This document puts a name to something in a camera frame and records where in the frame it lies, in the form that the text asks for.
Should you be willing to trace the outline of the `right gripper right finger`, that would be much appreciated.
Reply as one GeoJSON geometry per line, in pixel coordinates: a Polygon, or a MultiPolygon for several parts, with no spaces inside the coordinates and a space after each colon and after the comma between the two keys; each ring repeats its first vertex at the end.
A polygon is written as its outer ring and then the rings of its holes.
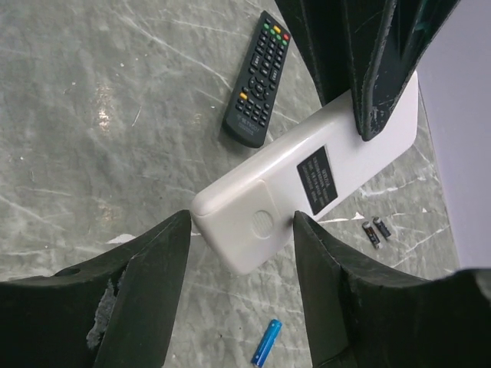
{"type": "Polygon", "coordinates": [[[490,271],[425,280],[293,218],[295,261],[315,367],[488,367],[490,271]]]}

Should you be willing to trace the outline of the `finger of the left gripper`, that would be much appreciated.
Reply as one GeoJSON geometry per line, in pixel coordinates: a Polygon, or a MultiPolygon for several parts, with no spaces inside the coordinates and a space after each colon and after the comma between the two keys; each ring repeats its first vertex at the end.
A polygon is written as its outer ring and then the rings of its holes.
{"type": "Polygon", "coordinates": [[[350,89],[342,2],[276,0],[314,81],[321,105],[350,89]]]}
{"type": "Polygon", "coordinates": [[[354,117],[362,140],[372,140],[385,128],[423,53],[458,3],[341,3],[354,117]]]}

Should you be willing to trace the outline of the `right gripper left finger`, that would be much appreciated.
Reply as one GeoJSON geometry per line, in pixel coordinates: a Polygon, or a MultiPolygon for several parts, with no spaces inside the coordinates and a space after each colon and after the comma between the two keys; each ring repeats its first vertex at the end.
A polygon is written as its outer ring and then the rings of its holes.
{"type": "Polygon", "coordinates": [[[1,284],[3,367],[161,367],[189,254],[191,218],[50,277],[1,284]]]}

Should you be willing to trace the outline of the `blue battery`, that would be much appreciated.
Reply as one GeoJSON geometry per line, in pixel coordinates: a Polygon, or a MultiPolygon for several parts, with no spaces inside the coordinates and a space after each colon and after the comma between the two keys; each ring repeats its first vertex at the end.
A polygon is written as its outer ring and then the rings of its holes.
{"type": "Polygon", "coordinates": [[[266,328],[262,339],[257,346],[255,353],[252,356],[251,363],[255,367],[263,367],[264,363],[275,344],[275,340],[278,337],[282,329],[282,322],[277,319],[272,319],[266,328]]]}

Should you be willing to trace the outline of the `black TV remote control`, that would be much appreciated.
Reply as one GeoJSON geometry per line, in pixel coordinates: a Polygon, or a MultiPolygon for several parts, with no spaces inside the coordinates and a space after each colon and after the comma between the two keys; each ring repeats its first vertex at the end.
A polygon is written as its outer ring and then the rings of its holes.
{"type": "Polygon", "coordinates": [[[265,142],[291,40],[283,25],[261,13],[222,120],[222,130],[248,148],[265,142]]]}

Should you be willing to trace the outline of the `red white AC remote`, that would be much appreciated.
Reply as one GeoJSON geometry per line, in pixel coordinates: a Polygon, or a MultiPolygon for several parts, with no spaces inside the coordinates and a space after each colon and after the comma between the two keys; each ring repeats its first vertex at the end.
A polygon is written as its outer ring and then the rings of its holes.
{"type": "Polygon", "coordinates": [[[411,77],[383,131],[363,141],[351,95],[337,97],[199,192],[199,233],[232,273],[251,273],[290,242],[297,211],[320,219],[413,145],[418,98],[411,77]]]}

